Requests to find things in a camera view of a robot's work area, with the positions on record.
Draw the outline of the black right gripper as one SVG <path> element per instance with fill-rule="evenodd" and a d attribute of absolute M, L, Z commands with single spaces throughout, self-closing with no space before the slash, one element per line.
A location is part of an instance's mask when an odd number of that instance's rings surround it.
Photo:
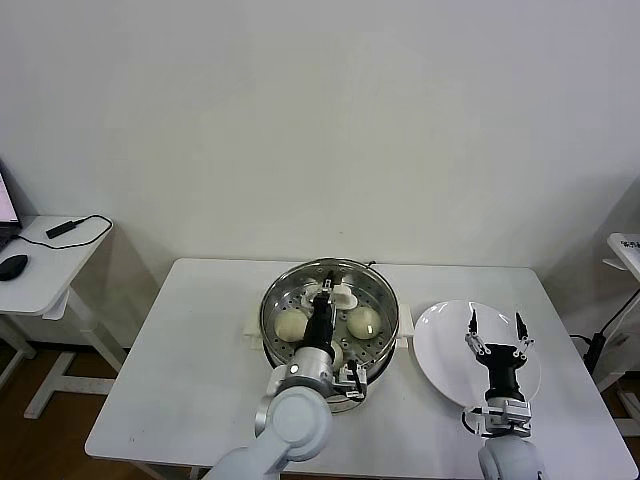
<path fill-rule="evenodd" d="M 476 310 L 472 310 L 465 341 L 475 356 L 482 356 L 488 370 L 489 389 L 486 395 L 521 395 L 516 372 L 525 365 L 527 350 L 535 343 L 519 312 L 515 313 L 517 349 L 513 345 L 486 344 L 478 334 Z"/>

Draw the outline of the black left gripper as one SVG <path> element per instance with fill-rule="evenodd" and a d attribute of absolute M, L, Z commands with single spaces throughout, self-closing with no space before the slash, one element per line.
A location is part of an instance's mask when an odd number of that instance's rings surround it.
<path fill-rule="evenodd" d="M 328 299 L 335 284 L 335 272 L 330 270 L 324 279 L 324 289 L 320 289 L 313 298 L 313 312 L 307 322 L 302 340 L 303 347 L 329 350 L 334 331 L 334 308 Z"/>

